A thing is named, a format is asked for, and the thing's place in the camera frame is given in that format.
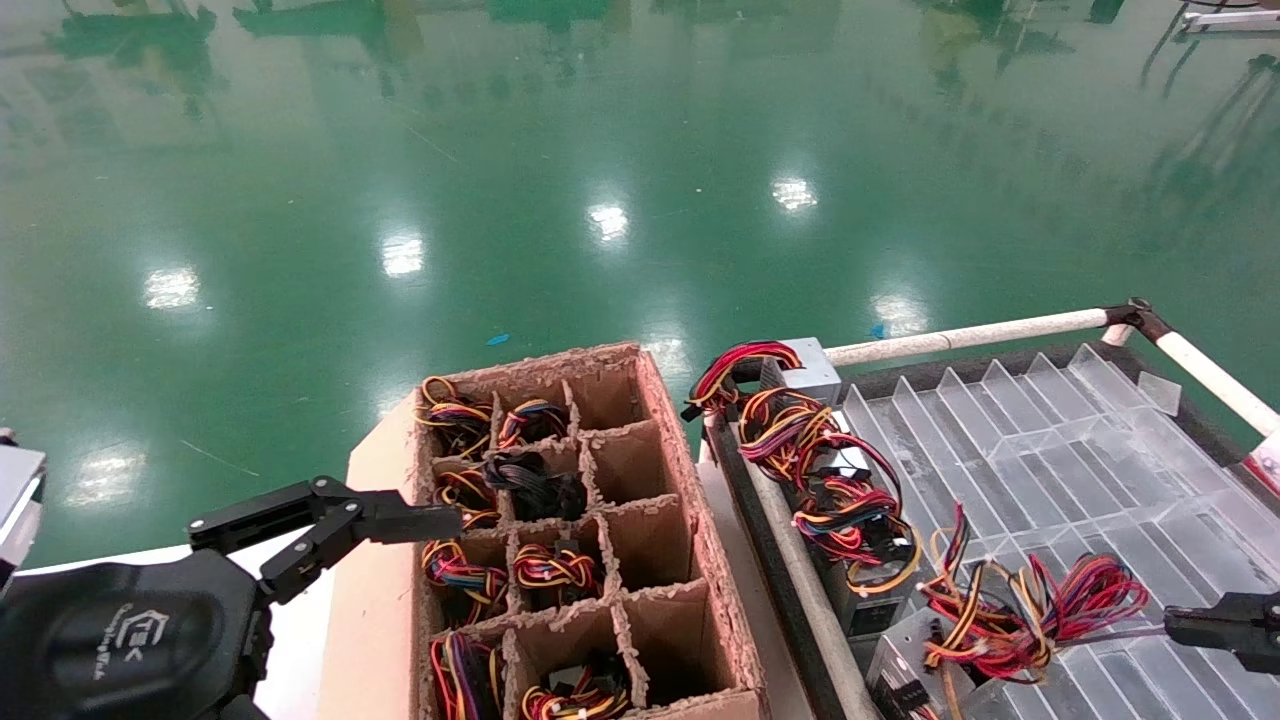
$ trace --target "robotic arm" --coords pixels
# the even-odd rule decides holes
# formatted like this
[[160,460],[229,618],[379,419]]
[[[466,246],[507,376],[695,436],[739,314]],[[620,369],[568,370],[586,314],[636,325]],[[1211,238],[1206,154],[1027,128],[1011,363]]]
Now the robotic arm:
[[1229,592],[1213,607],[1165,609],[1175,643],[1225,650],[1249,673],[1280,675],[1280,592]]
[[[33,527],[22,530],[38,523],[42,461],[0,446],[0,469],[26,477],[0,475],[0,491],[20,488],[0,497],[0,533],[9,533],[0,548],[12,537],[24,555],[35,536]],[[227,557],[307,525],[262,565],[260,580]],[[461,529],[453,509],[410,506],[396,491],[357,492],[321,475],[193,520],[195,552],[175,562],[12,578],[0,598],[0,648],[9,657],[0,664],[0,717],[268,720],[252,696],[274,642],[273,605],[297,597],[366,539],[421,542]],[[20,564],[10,556],[0,552],[0,569],[9,568],[0,582]]]

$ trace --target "white pipe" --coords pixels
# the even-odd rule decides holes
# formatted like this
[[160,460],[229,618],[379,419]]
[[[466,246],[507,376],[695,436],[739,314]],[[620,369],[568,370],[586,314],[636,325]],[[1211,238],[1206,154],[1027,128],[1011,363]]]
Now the white pipe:
[[1193,27],[1239,24],[1239,23],[1274,23],[1280,20],[1280,10],[1247,10],[1243,13],[1184,13],[1183,29]]
[[1107,325],[1107,331],[1102,333],[1102,342],[1120,347],[1129,342],[1129,337],[1133,336],[1133,325],[1126,325],[1124,323],[1117,323],[1115,325]]
[[827,348],[827,357],[832,365],[842,368],[845,365],[874,363],[877,360],[909,357],[924,352],[945,352],[974,345],[989,345],[992,342],[1101,328],[1106,324],[1106,310],[1093,307],[1091,310],[1042,315],[1039,318],[1010,320],[1007,323],[992,323],[989,325],[974,325],[972,328],[829,347]]
[[1249,392],[1249,388],[1240,384],[1240,380],[1210,360],[1181,334],[1171,332],[1157,340],[1156,347],[1164,350],[1245,423],[1262,433],[1262,437],[1271,437],[1272,433],[1280,432],[1280,414]]

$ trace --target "black wire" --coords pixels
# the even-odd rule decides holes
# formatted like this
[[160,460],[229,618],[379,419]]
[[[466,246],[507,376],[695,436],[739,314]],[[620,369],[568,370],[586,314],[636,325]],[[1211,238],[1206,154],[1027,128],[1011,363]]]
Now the black wire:
[[1199,5],[1201,8],[1228,8],[1228,9],[1240,9],[1240,8],[1257,8],[1257,3],[1210,3],[1210,0],[1183,0],[1188,5]]
[[556,491],[547,482],[547,465],[539,455],[499,452],[484,464],[484,482],[493,489],[522,495],[535,505],[553,503]]

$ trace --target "wire bundle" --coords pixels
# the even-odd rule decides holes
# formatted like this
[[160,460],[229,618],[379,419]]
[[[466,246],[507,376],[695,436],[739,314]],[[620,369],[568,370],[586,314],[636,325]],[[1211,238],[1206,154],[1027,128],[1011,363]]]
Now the wire bundle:
[[[444,392],[433,395],[431,386],[442,386]],[[422,380],[421,389],[426,402],[413,409],[415,419],[435,430],[445,455],[477,460],[489,445],[493,404],[471,401],[458,395],[453,383],[434,375]]]
[[[828,560],[849,564],[849,589],[864,596],[888,592],[915,573],[922,547],[902,519],[897,473],[876,447],[841,430],[831,407],[791,388],[758,392],[742,405],[737,439],[746,460],[800,496],[792,524]],[[850,447],[876,462],[892,495],[870,484],[869,473],[845,477],[836,468],[817,466]],[[902,562],[893,577],[876,584],[858,579],[863,569],[890,561]]]
[[480,470],[440,473],[436,483],[439,487],[435,489],[435,502],[462,510],[463,530],[493,528],[502,518],[498,514],[498,498],[484,484],[484,474]]
[[529,688],[520,702],[524,720],[613,720],[631,710],[626,684],[614,683],[613,692],[608,692],[594,680],[590,666],[586,666],[577,683],[571,689],[563,689],[563,694],[540,687]]
[[[932,544],[941,536],[942,530],[936,533]],[[970,536],[969,520],[957,505],[956,528],[938,560],[938,577],[922,588],[929,607],[954,624],[950,633],[940,632],[924,643],[927,669],[954,662],[986,678],[1038,683],[1055,646],[1087,642],[1082,638],[1140,612],[1151,597],[1117,557],[1094,553],[1080,556],[1061,583],[1034,555],[1016,574],[995,560],[980,560],[970,570],[968,587],[960,588],[955,574]],[[983,588],[991,573],[1004,580],[1012,602]],[[947,674],[943,684],[954,701]],[[957,710],[959,703],[952,702],[952,712],[960,717]]]
[[534,398],[507,413],[498,430],[498,448],[509,450],[568,434],[568,413],[549,400]]
[[465,611],[449,618],[453,626],[470,625],[503,612],[507,607],[507,571],[467,562],[456,541],[433,541],[422,551],[422,569],[429,583],[461,592],[470,600]]
[[449,633],[431,641],[430,656],[445,720],[502,717],[502,660],[497,650]]
[[586,510],[586,488],[573,473],[552,475],[536,452],[499,452],[484,464],[484,482],[511,492],[518,520],[577,520]]
[[698,407],[703,413],[721,413],[730,405],[736,405],[741,393],[737,384],[733,383],[733,370],[744,363],[760,361],[765,357],[776,359],[786,370],[800,366],[800,356],[781,342],[769,340],[735,345],[717,357],[703,373],[703,377],[694,383],[692,389],[689,391],[690,407]]
[[759,465],[765,475],[803,489],[803,471],[796,471],[800,443],[838,430],[829,407],[803,392],[778,387],[758,392],[742,405],[737,439],[742,457]]
[[600,597],[595,559],[567,547],[553,552],[547,546],[529,543],[516,553],[512,569],[517,585],[531,591],[554,591],[557,605]]

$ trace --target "cardboard box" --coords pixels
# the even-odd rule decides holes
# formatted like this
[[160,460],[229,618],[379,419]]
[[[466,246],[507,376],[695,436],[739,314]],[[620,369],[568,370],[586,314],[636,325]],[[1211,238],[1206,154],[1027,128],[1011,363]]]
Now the cardboard box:
[[[598,600],[538,610],[512,584],[506,612],[462,628],[502,648],[504,717],[520,719],[530,684],[600,648],[626,664],[635,706],[628,717],[768,720],[755,643],[653,357],[636,345],[612,345],[449,380],[463,395],[493,397],[494,434],[504,409],[525,400],[566,405],[568,437],[524,450],[554,469],[580,471],[588,491],[586,514],[572,523],[517,521],[503,493],[498,527],[461,539],[468,559],[506,562],[511,574],[522,543],[564,537],[607,571]],[[356,447],[348,484],[430,501],[435,473],[461,461],[436,455],[439,443],[415,421],[421,402],[415,389]],[[447,626],[421,550],[365,544],[335,569],[321,720],[442,717],[426,648]]]

